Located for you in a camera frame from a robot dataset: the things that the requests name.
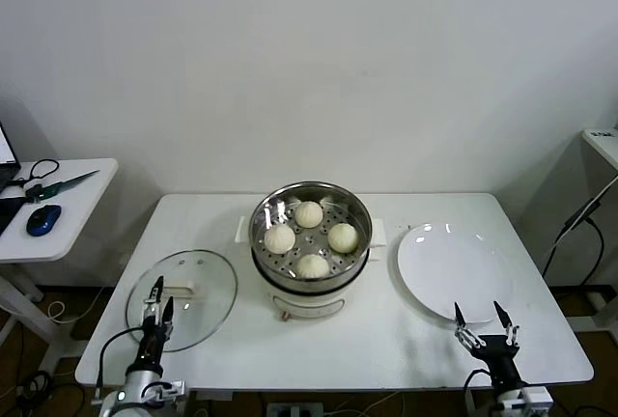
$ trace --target white table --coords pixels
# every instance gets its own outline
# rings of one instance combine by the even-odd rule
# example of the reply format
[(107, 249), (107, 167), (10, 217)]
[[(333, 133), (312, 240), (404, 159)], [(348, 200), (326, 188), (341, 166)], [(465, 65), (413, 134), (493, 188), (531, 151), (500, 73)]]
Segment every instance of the white table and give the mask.
[[(33, 163), (22, 163), (17, 178), (28, 177)], [(43, 314), (31, 301), (40, 301), (42, 293), (20, 270), (20, 264), (53, 262), (69, 253), (101, 195), (118, 169), (113, 158), (60, 161), (60, 169), (43, 180), (42, 185), (66, 181), (91, 171), (98, 174), (75, 188), (61, 192), (40, 204), (25, 204), (9, 227), (0, 235), (0, 305), (21, 316), (12, 316), (0, 332), (0, 344), (19, 320), (49, 343), (41, 369), (53, 372), (58, 360), (78, 356), (85, 344), (72, 341), (72, 324), (59, 326)], [(19, 187), (8, 187), (0, 198), (23, 196)], [(62, 213), (52, 231), (32, 237), (26, 233), (26, 222), (32, 212), (44, 205), (60, 205)]]
[[(454, 337), (454, 325), (427, 312), (397, 275), (396, 253), (410, 226), (446, 221), (484, 234), (508, 259), (514, 299), (507, 307), (521, 325), (516, 358), (530, 383), (581, 382), (593, 368), (492, 195), (360, 195), (372, 217), (381, 218), (388, 238), (381, 259), (368, 262), (353, 283), (348, 303), (320, 320), (283, 322), (270, 304), (249, 256), (234, 243), (239, 218), (263, 195), (168, 195), (161, 199), (125, 273), (82, 356), (76, 378), (94, 384), (103, 343), (126, 328), (125, 308), (138, 278), (160, 259), (186, 249), (225, 255), (239, 278), (230, 316), (205, 342), (164, 354), (166, 380), (184, 379), (202, 390), (414, 390), (461, 388), (481, 363)], [(478, 333), (502, 332), (499, 322)], [(105, 357), (104, 381), (124, 383), (136, 353), (129, 337)], [(485, 377), (474, 385), (489, 385)]]

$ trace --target white wall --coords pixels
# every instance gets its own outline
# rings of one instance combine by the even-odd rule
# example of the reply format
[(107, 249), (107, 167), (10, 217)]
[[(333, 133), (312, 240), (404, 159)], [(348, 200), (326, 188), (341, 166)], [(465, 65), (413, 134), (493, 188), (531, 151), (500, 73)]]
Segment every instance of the white wall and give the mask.
[(520, 222), (541, 191), (557, 230), (589, 178), (543, 184), (616, 122), (617, 18), (615, 0), (0, 0), (0, 99), (23, 156), (118, 158), (87, 230), (113, 252), (164, 192), (300, 179), (491, 191)]

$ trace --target table leg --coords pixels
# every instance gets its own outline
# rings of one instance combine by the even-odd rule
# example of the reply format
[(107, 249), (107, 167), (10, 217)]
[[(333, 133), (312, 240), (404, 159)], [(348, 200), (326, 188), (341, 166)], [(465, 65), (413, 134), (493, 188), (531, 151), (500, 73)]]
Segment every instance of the table leg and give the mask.
[(588, 299), (597, 309), (594, 316), (568, 317), (574, 332), (607, 332), (618, 344), (618, 296), (605, 303), (600, 293), (588, 293)]
[(53, 375), (61, 358), (81, 356), (88, 344), (87, 341), (76, 342), (70, 337), (72, 323), (58, 325), (52, 322), (28, 299), (27, 295), (3, 277), (0, 277), (0, 305), (21, 313), (21, 316), (16, 316), (17, 320), (49, 344), (41, 362), (42, 371)]
[(30, 299), (36, 303), (42, 301), (42, 292), (18, 264), (0, 265), (0, 275), (8, 279), (22, 293), (30, 295)]

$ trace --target blue mouse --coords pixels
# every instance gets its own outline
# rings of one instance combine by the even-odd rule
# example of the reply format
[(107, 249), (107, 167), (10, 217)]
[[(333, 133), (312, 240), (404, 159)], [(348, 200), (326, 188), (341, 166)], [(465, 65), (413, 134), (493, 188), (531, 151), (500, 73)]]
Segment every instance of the blue mouse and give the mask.
[(44, 236), (53, 229), (61, 212), (60, 205), (45, 205), (35, 209), (28, 218), (26, 232), (31, 236)]

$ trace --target steamed bun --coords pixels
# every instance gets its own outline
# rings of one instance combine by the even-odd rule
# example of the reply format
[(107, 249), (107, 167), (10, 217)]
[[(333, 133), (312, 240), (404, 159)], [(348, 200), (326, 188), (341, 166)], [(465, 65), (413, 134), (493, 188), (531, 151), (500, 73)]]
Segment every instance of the steamed bun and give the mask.
[(350, 253), (358, 245), (358, 232), (350, 224), (336, 224), (328, 231), (328, 244), (338, 253)]
[(302, 279), (318, 279), (330, 273), (328, 262), (318, 255), (305, 255), (298, 261), (296, 272)]
[(294, 231), (287, 224), (277, 224), (264, 234), (264, 246), (275, 255), (287, 253), (292, 249), (295, 242)]
[(312, 229), (322, 222), (322, 208), (316, 202), (302, 202), (294, 211), (296, 224)]

